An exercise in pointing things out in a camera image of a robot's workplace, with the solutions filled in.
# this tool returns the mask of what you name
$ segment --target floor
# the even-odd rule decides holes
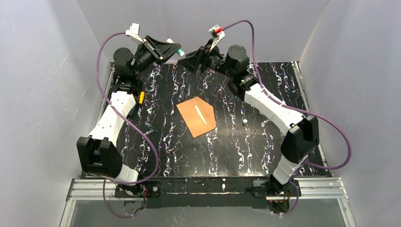
[[[258,63],[266,88],[288,105],[305,108],[290,62]],[[214,71],[192,74],[176,64],[143,73],[145,104],[131,121],[147,134],[160,155],[159,177],[267,176],[281,157],[283,135],[264,115],[231,94],[227,78]],[[214,107],[217,128],[193,138],[176,105],[198,96]],[[247,126],[242,119],[247,119]],[[155,157],[144,139],[123,125],[117,141],[125,164],[144,176]],[[322,165],[318,150],[309,161]],[[304,166],[298,175],[330,176]]]
[[[138,203],[123,208],[122,201],[109,201],[120,214],[131,214]],[[284,218],[271,215],[268,210],[251,207],[173,207],[146,209],[135,218],[118,218],[111,214],[103,201],[77,201],[71,226],[172,226],[172,227],[290,227],[325,226],[345,227],[336,199],[300,200],[297,208]]]

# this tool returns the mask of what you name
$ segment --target black plastic bracket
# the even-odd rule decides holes
[[[319,145],[319,123],[315,116],[304,117],[288,130],[281,153],[292,163],[299,163]]]
[[[116,178],[122,168],[122,158],[108,138],[94,140],[92,136],[77,141],[82,171]]]

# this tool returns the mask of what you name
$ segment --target yellow marker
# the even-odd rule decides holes
[[[139,95],[139,105],[143,105],[143,99],[145,98],[145,92],[141,92]]]

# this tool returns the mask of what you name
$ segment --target white cable clip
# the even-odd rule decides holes
[[[143,44],[142,39],[139,37],[139,24],[133,23],[129,30],[125,30],[125,35],[130,36],[137,44]]]

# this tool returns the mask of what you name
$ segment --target cable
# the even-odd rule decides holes
[[[146,196],[148,195],[148,189],[146,189],[145,195],[143,196],[143,202],[146,204]]]
[[[253,24],[252,24],[249,20],[246,20],[246,19],[245,19],[245,20],[239,20],[239,21],[237,21],[237,22],[234,22],[234,23],[232,23],[232,24],[230,24],[230,25],[228,25],[228,26],[222,28],[222,31],[224,31],[224,30],[226,30],[226,29],[229,29],[229,28],[231,28],[232,26],[234,26],[234,25],[236,25],[236,24],[239,24],[239,23],[241,23],[241,22],[246,22],[246,23],[248,23],[248,24],[251,26],[251,30],[252,30],[252,61],[253,61],[253,67],[254,67],[254,69],[255,69],[256,75],[258,76],[259,85],[260,85],[261,88],[263,89],[264,94],[265,94],[270,100],[272,100],[273,102],[275,102],[275,103],[281,105],[282,103],[281,103],[280,101],[274,99],[274,98],[269,94],[269,92],[267,91],[267,89],[265,89],[265,86],[263,85],[262,78],[261,78],[261,75],[260,75],[260,73],[259,73],[258,67],[256,66],[256,60],[255,60],[255,31],[254,31],[254,28],[253,28]],[[350,143],[348,137],[345,135],[345,132],[344,132],[343,130],[341,130],[337,125],[335,125],[335,124],[334,124],[333,122],[331,122],[329,119],[327,119],[327,118],[325,118],[325,117],[323,117],[323,116],[321,116],[321,115],[319,115],[319,114],[311,113],[311,112],[309,112],[309,111],[302,110],[302,109],[298,109],[298,108],[294,108],[294,107],[291,107],[291,106],[288,106],[288,105],[283,105],[283,107],[285,107],[285,108],[287,108],[287,109],[290,109],[290,110],[298,111],[298,112],[303,113],[303,114],[312,115],[312,116],[315,116],[315,117],[317,117],[317,118],[320,118],[320,119],[324,120],[325,122],[327,122],[328,124],[330,124],[331,126],[333,126],[333,127],[341,134],[341,136],[343,136],[343,138],[344,138],[344,140],[345,140],[345,142],[346,142],[346,144],[347,144],[347,148],[348,148],[348,155],[347,155],[347,158],[345,159],[345,161],[344,161],[342,164],[340,164],[340,165],[338,165],[338,166],[326,167],[326,166],[320,166],[320,165],[317,165],[317,164],[314,164],[314,163],[310,163],[310,162],[303,162],[303,163],[302,163],[303,165],[304,165],[304,164],[308,164],[308,165],[310,165],[310,166],[313,166],[313,167],[316,167],[316,168],[320,168],[320,169],[334,170],[334,169],[343,168],[346,164],[348,164],[349,160],[351,159],[352,148],[351,148],[351,143]],[[289,214],[290,212],[292,212],[292,211],[294,210],[295,206],[298,204],[298,198],[299,198],[298,187],[292,182],[292,179],[294,179],[294,176],[295,176],[295,175],[293,175],[293,176],[290,178],[290,180],[289,180],[288,182],[289,182],[291,185],[293,185],[293,186],[295,187],[295,189],[296,189],[296,200],[295,200],[294,205],[293,205],[287,212],[285,212],[285,213],[283,213],[283,214]]]
[[[124,117],[124,115],[122,115],[120,112],[118,112],[118,110],[112,105],[112,103],[110,102],[109,98],[107,97],[107,95],[106,95],[105,92],[103,91],[102,86],[100,85],[100,80],[99,80],[100,55],[102,54],[103,48],[104,48],[104,46],[106,45],[106,43],[107,43],[111,38],[113,38],[113,37],[116,36],[116,35],[125,35],[125,33],[124,33],[124,32],[115,33],[115,34],[109,36],[108,38],[106,38],[106,40],[105,40],[105,41],[102,43],[102,45],[100,46],[99,53],[97,54],[97,61],[96,61],[96,82],[97,82],[97,87],[99,88],[99,91],[100,91],[100,93],[102,94],[103,98],[106,100],[106,102],[109,104],[109,106],[114,110],[114,112],[115,112],[119,117],[121,117],[128,125],[130,125],[137,133],[139,133],[139,135],[141,135],[141,136],[146,140],[146,142],[147,142],[147,143],[149,144],[149,146],[152,148],[153,153],[155,154],[155,157],[156,157],[155,169],[153,170],[153,172],[152,172],[149,176],[145,177],[144,179],[139,180],[139,181],[135,181],[135,182],[114,182],[114,183],[117,183],[117,184],[132,185],[132,184],[137,184],[137,183],[142,183],[142,182],[144,182],[144,181],[147,181],[148,179],[150,179],[151,177],[153,177],[153,176],[156,174],[157,169],[158,169],[158,167],[159,167],[159,155],[158,155],[158,153],[157,153],[157,151],[156,151],[155,146],[154,146],[153,143],[149,140],[149,138],[148,138],[141,130],[139,130],[133,123],[131,123],[126,117]],[[107,209],[108,209],[112,214],[114,214],[115,216],[118,216],[118,217],[121,217],[121,218],[131,218],[131,217],[133,217],[134,215],[129,215],[129,216],[120,215],[120,214],[117,214],[117,213],[115,213],[114,211],[111,210],[111,208],[110,208],[109,205],[107,204],[106,196],[105,196],[105,185],[106,185],[106,180],[107,180],[107,179],[105,179],[105,180],[103,181],[103,200],[104,200],[104,202],[105,202],[105,205],[106,205]]]

